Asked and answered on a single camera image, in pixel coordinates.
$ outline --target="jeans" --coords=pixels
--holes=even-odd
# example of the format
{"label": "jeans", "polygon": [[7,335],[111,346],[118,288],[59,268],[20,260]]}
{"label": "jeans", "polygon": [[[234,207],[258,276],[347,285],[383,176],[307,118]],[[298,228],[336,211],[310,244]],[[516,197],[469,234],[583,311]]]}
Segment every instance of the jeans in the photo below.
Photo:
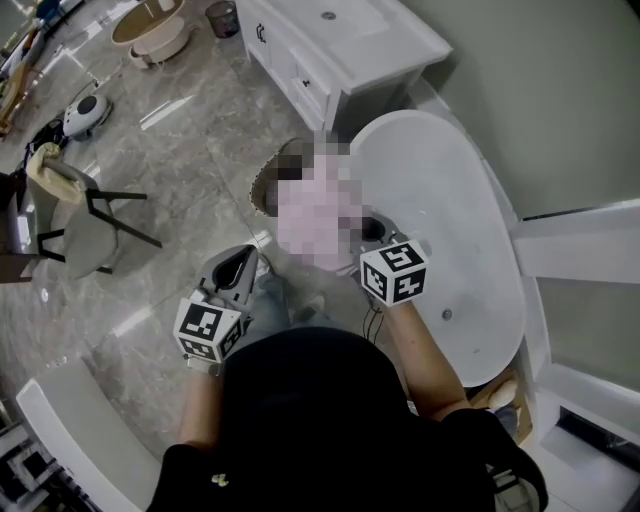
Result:
{"label": "jeans", "polygon": [[315,311],[313,316],[303,322],[292,325],[284,294],[285,281],[281,277],[267,273],[260,276],[254,285],[254,300],[251,306],[253,322],[247,333],[238,340],[229,352],[229,356],[256,341],[263,340],[289,329],[299,327],[332,327],[340,326],[331,321],[324,312]]}

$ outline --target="white vanity cabinet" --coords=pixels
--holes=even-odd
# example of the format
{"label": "white vanity cabinet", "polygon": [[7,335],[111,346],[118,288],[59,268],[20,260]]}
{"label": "white vanity cabinet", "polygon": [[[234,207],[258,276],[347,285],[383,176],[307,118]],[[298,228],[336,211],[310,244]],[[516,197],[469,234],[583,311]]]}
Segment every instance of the white vanity cabinet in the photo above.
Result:
{"label": "white vanity cabinet", "polygon": [[237,0],[247,56],[312,130],[353,133],[397,107],[451,47],[397,0]]}

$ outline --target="gray chair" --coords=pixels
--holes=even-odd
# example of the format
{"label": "gray chair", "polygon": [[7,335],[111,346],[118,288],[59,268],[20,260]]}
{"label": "gray chair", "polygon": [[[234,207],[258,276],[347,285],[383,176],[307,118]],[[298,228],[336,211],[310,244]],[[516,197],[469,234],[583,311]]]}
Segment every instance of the gray chair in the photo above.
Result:
{"label": "gray chair", "polygon": [[[118,231],[124,231],[151,245],[162,248],[162,244],[158,240],[116,219],[111,210],[110,203],[115,199],[147,199],[146,194],[103,192],[98,188],[98,184],[93,178],[61,160],[45,159],[44,165],[61,176],[80,183],[86,197],[86,204],[80,205],[73,212],[64,229],[49,231],[47,219],[48,225],[50,225],[57,201],[52,206],[51,201],[45,200],[43,196],[44,193],[52,197],[50,194],[39,186],[32,189],[38,225],[38,252],[47,258],[66,263],[71,277],[78,279],[94,271],[111,274],[113,271],[104,265],[112,260],[118,249]],[[44,247],[44,242],[58,237],[63,237],[64,255]]]}

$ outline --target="black t-shirt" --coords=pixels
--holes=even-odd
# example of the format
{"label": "black t-shirt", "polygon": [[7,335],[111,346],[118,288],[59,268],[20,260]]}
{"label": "black t-shirt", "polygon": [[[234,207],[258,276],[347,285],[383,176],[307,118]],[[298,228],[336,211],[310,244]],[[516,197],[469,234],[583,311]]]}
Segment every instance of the black t-shirt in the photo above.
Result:
{"label": "black t-shirt", "polygon": [[389,359],[334,329],[282,332],[227,361],[219,449],[167,450],[150,512],[316,509],[494,510],[487,464],[544,481],[496,418],[413,415]]}

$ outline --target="black and white pattern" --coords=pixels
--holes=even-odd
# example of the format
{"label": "black and white pattern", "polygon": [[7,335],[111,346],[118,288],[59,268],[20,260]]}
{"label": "black and white pattern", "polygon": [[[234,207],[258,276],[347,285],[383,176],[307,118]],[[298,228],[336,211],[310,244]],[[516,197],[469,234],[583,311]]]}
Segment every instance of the black and white pattern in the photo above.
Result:
{"label": "black and white pattern", "polygon": [[393,303],[410,299],[420,295],[424,290],[424,282],[427,277],[427,269],[418,270],[396,279],[393,290]]}
{"label": "black and white pattern", "polygon": [[387,265],[389,265],[389,268],[394,272],[397,272],[398,270],[406,270],[424,263],[422,257],[408,242],[394,245],[384,251],[380,251],[380,256],[382,256],[382,259],[384,259]]}
{"label": "black and white pattern", "polygon": [[231,349],[241,336],[242,331],[240,330],[240,322],[238,321],[220,344],[220,352],[222,353],[222,357],[227,357],[227,354],[231,351]]}
{"label": "black and white pattern", "polygon": [[368,263],[364,263],[363,286],[379,299],[387,300],[387,277]]}
{"label": "black and white pattern", "polygon": [[222,313],[200,304],[191,303],[180,326],[180,334],[213,342]]}
{"label": "black and white pattern", "polygon": [[208,345],[203,345],[197,341],[190,341],[182,338],[180,338],[180,343],[182,343],[182,348],[184,348],[184,351],[187,354],[191,354],[192,356],[200,357],[202,359],[208,359],[209,361],[218,361],[216,359],[215,352]]}

